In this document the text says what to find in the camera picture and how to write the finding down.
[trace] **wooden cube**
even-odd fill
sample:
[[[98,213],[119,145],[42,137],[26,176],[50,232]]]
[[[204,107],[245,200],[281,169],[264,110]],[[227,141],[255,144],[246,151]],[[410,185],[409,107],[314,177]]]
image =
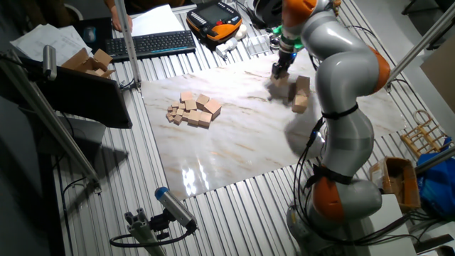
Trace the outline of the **wooden cube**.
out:
[[[204,111],[212,114],[214,120],[221,113],[221,105],[218,101],[211,99],[204,105]]]
[[[182,116],[176,115],[173,119],[173,123],[179,125],[182,122]]]
[[[173,116],[170,115],[170,116],[168,116],[167,118],[168,118],[168,121],[169,121],[169,122],[173,122]]]
[[[212,120],[212,114],[207,112],[201,112],[199,118],[199,126],[208,128],[210,126],[210,121]]]
[[[196,110],[198,107],[196,106],[195,100],[187,100],[185,101],[185,109],[186,110]]]
[[[299,76],[296,81],[296,95],[310,95],[310,78]]]
[[[198,106],[198,109],[204,110],[204,105],[207,104],[209,100],[210,98],[208,96],[199,95],[198,99],[196,100],[196,105]]]
[[[193,99],[193,93],[192,92],[182,92],[180,94],[180,102],[184,103],[187,100],[192,100]]]
[[[183,121],[188,121],[188,116],[189,116],[189,115],[190,115],[189,112],[184,112],[184,113],[183,113],[183,116],[182,116],[182,120],[183,120]]]
[[[199,125],[199,118],[200,118],[201,112],[198,112],[197,110],[191,110],[190,114],[188,116],[188,123],[198,126]]]
[[[276,87],[283,87],[283,86],[286,86],[288,85],[288,82],[287,80],[289,79],[289,73],[286,72],[285,75],[282,75],[280,78],[278,79],[275,79],[275,77],[273,76],[270,76],[270,80],[273,82],[273,84],[276,86]]]
[[[296,95],[292,101],[292,112],[303,114],[308,106],[308,97],[303,95]]]

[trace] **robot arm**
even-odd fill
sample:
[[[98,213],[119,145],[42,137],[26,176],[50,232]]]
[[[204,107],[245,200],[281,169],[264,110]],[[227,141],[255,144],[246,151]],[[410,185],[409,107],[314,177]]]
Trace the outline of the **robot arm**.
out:
[[[353,179],[370,157],[374,140],[370,120],[358,109],[356,99],[382,88],[390,67],[378,52],[336,20],[332,1],[283,0],[282,6],[282,36],[279,61],[272,67],[274,77],[280,77],[294,62],[291,42],[298,38],[310,54],[322,60],[316,72],[316,92],[328,139],[323,161],[309,180],[313,188],[308,207],[312,223],[321,230],[331,230],[367,217],[382,205],[373,183]],[[291,232],[296,238],[302,236],[301,229]]]

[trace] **paper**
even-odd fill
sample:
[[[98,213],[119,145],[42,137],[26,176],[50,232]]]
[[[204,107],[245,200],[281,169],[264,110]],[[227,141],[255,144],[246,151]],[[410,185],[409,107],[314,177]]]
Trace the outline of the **paper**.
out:
[[[45,26],[39,25],[26,35],[10,43],[30,59],[36,61],[43,61],[43,48],[46,45],[50,45],[55,48],[57,65],[62,65],[82,48],[86,48],[87,52],[92,51],[85,43],[67,36],[70,34],[68,31],[70,31],[70,28],[62,32],[49,24]]]
[[[84,39],[79,35],[79,33],[76,31],[76,28],[73,26],[67,26],[65,28],[59,28],[58,29],[63,35],[67,36],[68,38],[73,39],[76,43],[79,43],[80,45],[83,45],[84,48],[87,49],[87,52],[91,52],[92,49],[87,46],[87,44],[84,42]]]
[[[178,22],[168,4],[153,8],[145,14],[133,18],[132,36],[183,30],[182,24]]]

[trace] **marble surface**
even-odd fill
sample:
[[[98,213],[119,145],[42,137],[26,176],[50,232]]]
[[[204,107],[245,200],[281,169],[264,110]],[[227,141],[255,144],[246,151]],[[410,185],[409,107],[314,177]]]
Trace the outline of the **marble surface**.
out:
[[[305,50],[289,69],[290,81],[298,75],[311,78],[309,106],[303,114],[291,111],[288,88],[276,88],[269,81],[270,55],[242,63],[142,83],[142,95],[158,146],[169,188],[179,199],[196,196],[295,164],[311,129],[321,116],[314,89],[315,71]],[[216,99],[221,114],[210,128],[169,123],[167,107],[180,92],[192,91]],[[405,128],[392,98],[381,90],[358,98],[360,109],[370,118],[375,137]],[[309,158],[321,152],[319,137]]]

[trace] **black keyboard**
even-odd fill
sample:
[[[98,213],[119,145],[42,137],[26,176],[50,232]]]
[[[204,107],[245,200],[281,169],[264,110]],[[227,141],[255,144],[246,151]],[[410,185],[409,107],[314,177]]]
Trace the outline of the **black keyboard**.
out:
[[[134,36],[133,42],[137,58],[190,53],[196,50],[191,31]],[[128,60],[127,47],[123,38],[107,39],[106,52],[113,60]]]

